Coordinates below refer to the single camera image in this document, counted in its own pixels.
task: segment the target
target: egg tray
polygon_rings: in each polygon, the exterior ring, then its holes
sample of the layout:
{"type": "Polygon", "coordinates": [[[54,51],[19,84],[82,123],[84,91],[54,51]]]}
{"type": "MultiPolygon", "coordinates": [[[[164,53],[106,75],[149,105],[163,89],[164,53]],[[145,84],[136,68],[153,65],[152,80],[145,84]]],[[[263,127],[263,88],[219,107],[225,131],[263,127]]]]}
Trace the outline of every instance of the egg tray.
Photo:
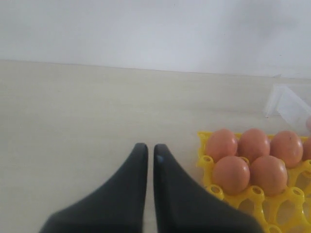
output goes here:
{"type": "Polygon", "coordinates": [[[274,197],[265,196],[264,191],[255,185],[249,185],[238,195],[230,196],[216,184],[211,175],[213,159],[205,155],[205,144],[212,132],[199,132],[201,146],[198,150],[198,167],[204,170],[205,189],[227,202],[236,209],[245,210],[254,216],[265,233],[311,233],[311,160],[301,162],[297,167],[287,169],[288,185],[286,190],[274,197]]]}

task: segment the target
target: white tabletop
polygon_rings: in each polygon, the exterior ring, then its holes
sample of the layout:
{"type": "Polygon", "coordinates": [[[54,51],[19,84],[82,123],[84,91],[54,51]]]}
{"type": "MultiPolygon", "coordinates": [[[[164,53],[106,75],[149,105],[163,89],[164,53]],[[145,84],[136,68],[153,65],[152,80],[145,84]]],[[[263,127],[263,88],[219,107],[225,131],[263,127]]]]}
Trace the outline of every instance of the white tabletop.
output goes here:
{"type": "Polygon", "coordinates": [[[262,110],[274,83],[198,73],[0,61],[0,232],[38,232],[149,146],[145,232],[156,232],[152,151],[166,143],[198,182],[197,131],[290,128],[262,110]]]}

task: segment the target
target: white wall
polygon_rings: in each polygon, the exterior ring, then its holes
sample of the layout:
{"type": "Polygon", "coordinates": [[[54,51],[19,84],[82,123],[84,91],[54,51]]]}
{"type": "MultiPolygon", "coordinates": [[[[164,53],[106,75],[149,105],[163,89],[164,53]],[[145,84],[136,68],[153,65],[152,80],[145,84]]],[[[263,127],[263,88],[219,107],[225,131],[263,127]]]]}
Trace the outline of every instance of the white wall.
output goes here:
{"type": "Polygon", "coordinates": [[[310,0],[2,0],[0,59],[311,77],[310,0]]]}

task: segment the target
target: yellow plastic egg holder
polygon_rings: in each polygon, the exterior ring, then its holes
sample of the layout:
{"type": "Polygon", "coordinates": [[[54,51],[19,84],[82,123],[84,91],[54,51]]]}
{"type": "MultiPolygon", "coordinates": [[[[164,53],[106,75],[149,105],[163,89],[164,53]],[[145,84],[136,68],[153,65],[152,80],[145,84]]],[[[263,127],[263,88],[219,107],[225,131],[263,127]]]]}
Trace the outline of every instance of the yellow plastic egg holder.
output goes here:
{"type": "MultiPolygon", "coordinates": [[[[257,219],[266,233],[311,233],[311,160],[301,162],[293,169],[287,169],[289,175],[286,190],[274,197],[265,196],[263,190],[250,185],[246,190],[236,196],[227,195],[222,189],[212,183],[211,174],[214,167],[213,159],[204,155],[205,144],[212,132],[199,132],[201,146],[198,150],[199,160],[197,166],[204,169],[203,183],[208,192],[227,202],[234,208],[239,208],[241,203],[248,200],[253,204],[252,215],[257,219]],[[302,189],[296,187],[300,174],[307,181],[302,189]],[[290,203],[293,209],[286,221],[280,223],[278,216],[281,215],[281,205],[290,203]]],[[[302,142],[307,138],[300,137],[302,142]]]]}

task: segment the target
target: clear plastic box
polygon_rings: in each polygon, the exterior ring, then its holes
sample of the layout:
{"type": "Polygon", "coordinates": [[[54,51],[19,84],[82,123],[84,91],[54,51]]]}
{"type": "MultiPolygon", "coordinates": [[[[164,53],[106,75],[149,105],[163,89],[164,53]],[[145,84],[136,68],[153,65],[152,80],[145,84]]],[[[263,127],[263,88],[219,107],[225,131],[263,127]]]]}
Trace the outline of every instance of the clear plastic box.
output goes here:
{"type": "Polygon", "coordinates": [[[311,85],[275,84],[264,109],[266,117],[281,115],[299,134],[311,132],[311,85]]]}

